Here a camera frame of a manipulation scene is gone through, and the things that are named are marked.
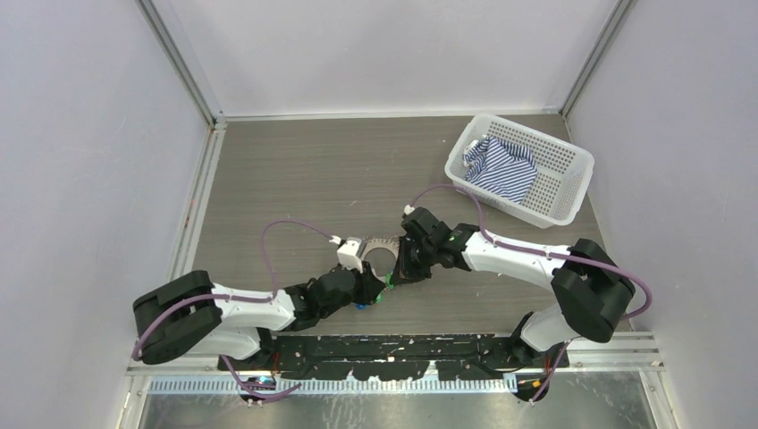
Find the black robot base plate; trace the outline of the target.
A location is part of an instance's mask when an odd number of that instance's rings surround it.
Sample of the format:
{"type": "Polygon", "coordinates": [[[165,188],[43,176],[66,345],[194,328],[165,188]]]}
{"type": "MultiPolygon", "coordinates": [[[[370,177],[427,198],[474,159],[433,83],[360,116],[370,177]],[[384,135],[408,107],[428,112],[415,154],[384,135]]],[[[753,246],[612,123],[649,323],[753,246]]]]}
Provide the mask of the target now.
{"type": "Polygon", "coordinates": [[[244,360],[231,359],[238,371],[267,371],[286,380],[382,382],[417,381],[429,370],[440,381],[501,379],[519,370],[545,374],[558,363],[561,345],[546,352],[527,352],[508,336],[451,335],[317,335],[264,339],[262,349],[244,360]]]}

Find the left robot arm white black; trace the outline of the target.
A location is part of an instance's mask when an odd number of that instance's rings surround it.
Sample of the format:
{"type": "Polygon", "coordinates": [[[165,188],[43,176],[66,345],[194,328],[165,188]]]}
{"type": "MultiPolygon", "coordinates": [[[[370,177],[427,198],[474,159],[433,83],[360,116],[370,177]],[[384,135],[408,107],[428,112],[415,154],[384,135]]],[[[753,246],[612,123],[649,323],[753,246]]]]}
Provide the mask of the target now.
{"type": "Polygon", "coordinates": [[[132,358],[161,365],[187,354],[220,355],[262,370],[273,362],[272,333],[305,331],[349,305],[373,305],[385,286],[370,264],[338,265],[277,291],[237,290],[192,271],[133,302],[132,358]]]}

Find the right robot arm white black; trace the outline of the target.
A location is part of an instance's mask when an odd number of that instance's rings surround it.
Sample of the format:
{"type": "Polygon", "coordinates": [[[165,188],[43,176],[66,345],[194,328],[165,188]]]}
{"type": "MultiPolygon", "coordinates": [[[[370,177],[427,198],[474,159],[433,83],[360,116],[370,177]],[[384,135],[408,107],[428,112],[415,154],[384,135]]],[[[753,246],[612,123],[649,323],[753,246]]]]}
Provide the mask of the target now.
{"type": "Polygon", "coordinates": [[[493,235],[475,224],[451,228],[423,207],[408,207],[401,222],[393,286],[429,279],[435,265],[502,274],[553,293],[556,303],[526,314],[506,349],[521,366],[534,366],[554,346],[585,338],[608,342],[635,295],[608,255],[593,241],[549,246],[493,235]]]}

